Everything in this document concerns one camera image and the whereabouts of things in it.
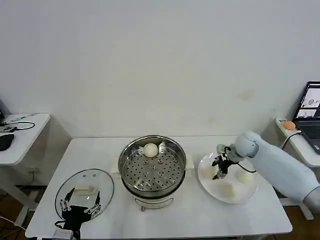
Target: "white table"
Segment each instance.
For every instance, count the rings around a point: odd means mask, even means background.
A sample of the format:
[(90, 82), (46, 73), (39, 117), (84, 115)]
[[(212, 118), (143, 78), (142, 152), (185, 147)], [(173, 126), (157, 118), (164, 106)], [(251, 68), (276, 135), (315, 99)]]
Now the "white table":
[[(11, 120), (14, 120), (19, 117), (26, 116), (27, 114), (12, 114), (9, 115), (4, 121), (11, 123)], [(35, 142), (41, 131), (46, 126), (47, 122), (50, 119), (50, 115), (47, 113), (38, 113), (33, 116), (28, 116), (18, 122), (33, 122), (35, 126), (30, 129), (20, 130), (14, 132), (14, 139), (11, 146), (4, 151), (0, 151), (0, 166), (14, 166), (22, 161), (32, 144)], [(17, 126), (19, 128), (27, 128), (31, 124), (21, 123), (21, 124), (10, 124), (9, 126)], [(35, 194), (31, 194), (31, 198), (25, 195), (20, 191), (13, 182), (11, 182), (5, 172), (2, 171), (0, 174), (0, 188), (10, 194), (12, 197), (17, 199), (20, 203), (23, 204), (23, 209), (20, 212), (16, 220), (16, 224), (21, 224), (25, 215), (28, 212), (28, 209), (34, 210), (37, 207), (37, 204), (32, 200), (35, 198)]]
[[(285, 121), (285, 118), (277, 117), (275, 119), (276, 125), (279, 127), (281, 132), (287, 138), (293, 134), (298, 129), (293, 131), (287, 130), (282, 126), (282, 122)], [(302, 161), (310, 168), (320, 168), (320, 155), (310, 146), (307, 140), (302, 135), (295, 135), (290, 138), (289, 142), (293, 146), (294, 150), (301, 157)]]
[[(217, 144), (231, 144), (236, 136), (172, 137), (192, 156), (195, 167)], [(51, 238), (60, 218), (55, 198), (60, 186), (78, 171), (98, 168), (111, 174), (122, 149), (134, 138), (75, 138), (57, 167), (25, 232), (27, 238)], [(140, 211), (121, 180), (114, 180), (114, 195), (106, 210), (81, 227), (83, 239), (211, 238), (283, 234), (292, 225), (273, 189), (257, 175), (258, 190), (243, 204), (214, 199), (202, 187), (196, 169), (177, 190), (172, 205)]]

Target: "white side table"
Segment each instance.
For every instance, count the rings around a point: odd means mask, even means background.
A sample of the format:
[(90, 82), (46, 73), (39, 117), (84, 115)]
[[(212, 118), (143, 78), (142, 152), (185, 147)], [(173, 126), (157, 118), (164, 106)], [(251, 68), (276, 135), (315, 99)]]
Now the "white side table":
[[(287, 138), (298, 129), (293, 131), (287, 130), (282, 126), (282, 122), (286, 119), (284, 117), (277, 117), (275, 119), (276, 125), (279, 127), (283, 135)], [(289, 142), (293, 146), (294, 150), (301, 157), (305, 165), (310, 168), (320, 168), (320, 155), (310, 146), (307, 140), (302, 135), (295, 135), (290, 138)]]
[[(27, 116), (28, 114), (12, 114), (9, 115), (5, 122), (11, 123), (12, 120)], [(46, 124), (50, 119), (50, 115), (47, 113), (38, 113), (35, 115), (27, 116), (26, 118), (20, 120), (20, 122), (33, 122), (35, 126), (27, 130), (20, 130), (14, 132), (14, 139), (11, 146), (5, 150), (0, 151), (0, 166), (14, 166), (22, 161), (32, 144), (35, 142), (41, 131), (44, 129)], [(19, 128), (26, 128), (27, 124), (12, 124), (11, 126), (18, 126)], [(32, 192), (30, 196), (25, 195), (21, 190), (19, 190), (13, 182), (5, 175), (5, 173), (0, 174), (0, 189), (3, 189), (12, 197), (17, 199), (23, 204), (23, 208), (16, 219), (16, 224), (21, 225), (29, 210), (35, 210), (37, 203), (34, 199), (37, 196), (37, 191)]]

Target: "table leg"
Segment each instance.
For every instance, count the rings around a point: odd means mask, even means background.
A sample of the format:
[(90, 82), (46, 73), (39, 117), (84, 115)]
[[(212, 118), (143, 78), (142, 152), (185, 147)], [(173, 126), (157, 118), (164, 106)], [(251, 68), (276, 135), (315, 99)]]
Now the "table leg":
[(314, 216), (312, 214), (312, 212), (309, 210), (309, 208), (307, 208), (307, 206), (303, 203), (299, 203), (299, 202), (294, 202), (289, 198), (279, 198), (282, 206), (284, 207), (288, 207), (288, 206), (298, 206), (301, 210), (301, 212), (303, 213), (304, 217), (306, 220), (313, 220)]
[[(38, 191), (32, 191), (29, 195), (29, 199), (31, 201), (34, 201), (36, 199), (38, 193), (39, 193)], [(27, 206), (23, 206), (22, 210), (20, 211), (18, 217), (15, 220), (14, 225), (15, 226), (22, 226), (25, 222), (25, 219), (26, 219), (29, 211), (35, 211), (35, 209), (29, 209)]]
[(37, 208), (37, 203), (32, 201), (26, 194), (18, 189), (3, 173), (0, 174), (0, 189), (6, 191), (29, 209), (35, 210)]

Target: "laptop screen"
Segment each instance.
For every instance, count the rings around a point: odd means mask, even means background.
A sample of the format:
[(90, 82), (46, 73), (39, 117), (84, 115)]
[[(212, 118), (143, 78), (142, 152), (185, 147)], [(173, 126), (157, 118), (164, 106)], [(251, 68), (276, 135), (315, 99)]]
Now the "laptop screen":
[(320, 81), (308, 82), (293, 120), (320, 120)]

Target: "laptop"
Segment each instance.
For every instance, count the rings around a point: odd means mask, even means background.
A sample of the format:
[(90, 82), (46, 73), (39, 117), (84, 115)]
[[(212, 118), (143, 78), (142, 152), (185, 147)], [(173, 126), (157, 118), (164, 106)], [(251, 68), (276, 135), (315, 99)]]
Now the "laptop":
[(320, 81), (309, 81), (292, 120), (320, 155)]

